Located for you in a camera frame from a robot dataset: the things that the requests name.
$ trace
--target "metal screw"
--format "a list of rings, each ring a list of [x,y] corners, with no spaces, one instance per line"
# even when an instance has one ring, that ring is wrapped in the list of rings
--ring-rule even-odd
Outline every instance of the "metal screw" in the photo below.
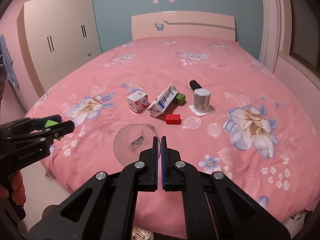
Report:
[[[106,177],[107,175],[103,172],[103,171],[100,171],[96,174],[96,179],[98,180],[102,180]]]
[[[213,174],[213,177],[214,177],[215,179],[223,179],[224,175],[223,175],[222,172],[217,171],[217,172],[215,172],[215,173]]]
[[[143,168],[144,165],[145,165],[144,162],[136,162],[136,163],[134,164],[134,166],[135,166],[137,169]]]
[[[175,165],[178,167],[178,168],[183,168],[184,166],[186,166],[186,163],[183,162],[183,161],[177,161],[175,163]]]

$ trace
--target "white wardrobe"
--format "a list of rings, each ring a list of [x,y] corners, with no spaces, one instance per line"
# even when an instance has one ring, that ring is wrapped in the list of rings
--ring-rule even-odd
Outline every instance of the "white wardrobe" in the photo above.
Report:
[[[38,96],[102,53],[92,0],[28,1],[17,26],[22,56]]]

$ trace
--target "green block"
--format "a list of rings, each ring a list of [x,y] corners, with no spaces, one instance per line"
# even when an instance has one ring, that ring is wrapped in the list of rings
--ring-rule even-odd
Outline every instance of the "green block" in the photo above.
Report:
[[[57,124],[57,123],[58,123],[58,122],[51,121],[51,120],[47,120],[47,122],[45,123],[44,127],[47,128],[47,127],[53,126],[53,125],[55,125],[55,124]],[[57,139],[58,141],[60,141],[63,137],[64,137],[64,136],[59,137],[59,138],[56,138],[56,139]]]
[[[47,128],[47,127],[53,126],[53,125],[55,125],[57,123],[58,122],[47,120],[47,122],[45,123],[44,127]]]
[[[175,98],[175,102],[179,105],[182,106],[186,102],[186,96],[182,93],[178,93],[178,95]]]

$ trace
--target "hand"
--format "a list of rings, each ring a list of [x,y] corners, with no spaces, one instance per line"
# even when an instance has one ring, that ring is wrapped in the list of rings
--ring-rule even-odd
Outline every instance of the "hand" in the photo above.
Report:
[[[26,202],[25,188],[23,185],[23,178],[21,171],[17,171],[16,175],[11,180],[12,200],[18,205],[23,205]],[[0,198],[8,198],[8,190],[0,185]]]

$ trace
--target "barcode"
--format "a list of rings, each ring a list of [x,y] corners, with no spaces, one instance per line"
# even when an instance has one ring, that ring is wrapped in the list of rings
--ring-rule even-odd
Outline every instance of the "barcode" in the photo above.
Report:
[[[163,98],[158,102],[158,105],[162,108],[162,110],[167,105],[167,97],[164,95]]]

